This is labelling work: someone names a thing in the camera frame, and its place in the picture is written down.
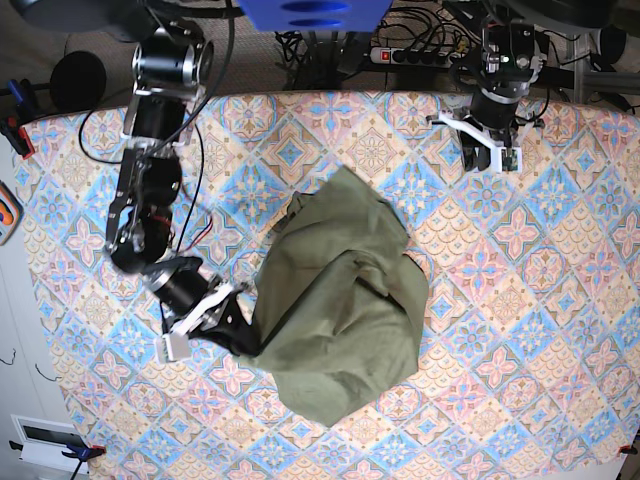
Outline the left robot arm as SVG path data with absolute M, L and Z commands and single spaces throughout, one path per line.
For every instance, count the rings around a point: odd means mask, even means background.
M 541 113 L 517 110 L 545 61 L 533 26 L 494 21 L 483 26 L 481 45 L 474 50 L 473 62 L 464 67 L 476 81 L 470 106 L 461 117 L 471 131 L 459 133 L 465 171 L 522 171 L 524 137 L 544 122 Z

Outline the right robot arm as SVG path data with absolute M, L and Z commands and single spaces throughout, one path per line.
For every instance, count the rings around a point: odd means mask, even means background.
M 199 272 L 201 259 L 169 251 L 171 206 L 182 187 L 175 147 L 188 105 L 204 96 L 212 59 L 213 46 L 198 25 L 174 20 L 140 42 L 132 60 L 128 144 L 108 210 L 105 250 L 118 270 L 141 277 L 169 308 L 172 315 L 155 341 L 162 364 L 189 358 L 193 339 L 236 356 L 260 351 L 257 331 L 241 311 L 242 286 L 218 276 L 206 279 Z

